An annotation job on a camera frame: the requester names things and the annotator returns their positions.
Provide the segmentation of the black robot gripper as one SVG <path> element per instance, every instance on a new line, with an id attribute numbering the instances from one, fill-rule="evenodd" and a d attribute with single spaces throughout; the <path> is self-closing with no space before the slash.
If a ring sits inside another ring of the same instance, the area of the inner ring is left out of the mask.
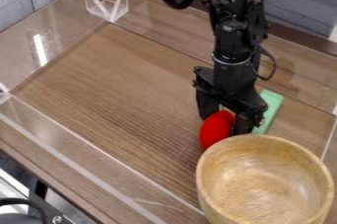
<path id="1" fill-rule="evenodd" d="M 242 101 L 239 95 L 255 90 L 256 74 L 251 57 L 240 62 L 228 62 L 213 57 L 213 67 L 195 66 L 193 73 L 195 103 L 202 120 L 218 112 L 219 106 L 234 107 Z M 254 115 L 246 112 L 236 113 L 231 135 L 250 133 L 254 126 Z"/>

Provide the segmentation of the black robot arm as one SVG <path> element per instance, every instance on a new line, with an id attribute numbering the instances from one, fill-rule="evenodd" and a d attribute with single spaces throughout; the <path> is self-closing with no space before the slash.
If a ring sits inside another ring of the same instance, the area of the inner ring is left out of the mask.
<path id="1" fill-rule="evenodd" d="M 182 10 L 195 0 L 162 0 Z M 268 105 L 255 91 L 255 82 L 270 76 L 259 74 L 268 23 L 264 0 L 198 0 L 207 12 L 214 35 L 213 66 L 193 68 L 198 115 L 207 119 L 224 107 L 234 113 L 232 135 L 259 127 Z"/>

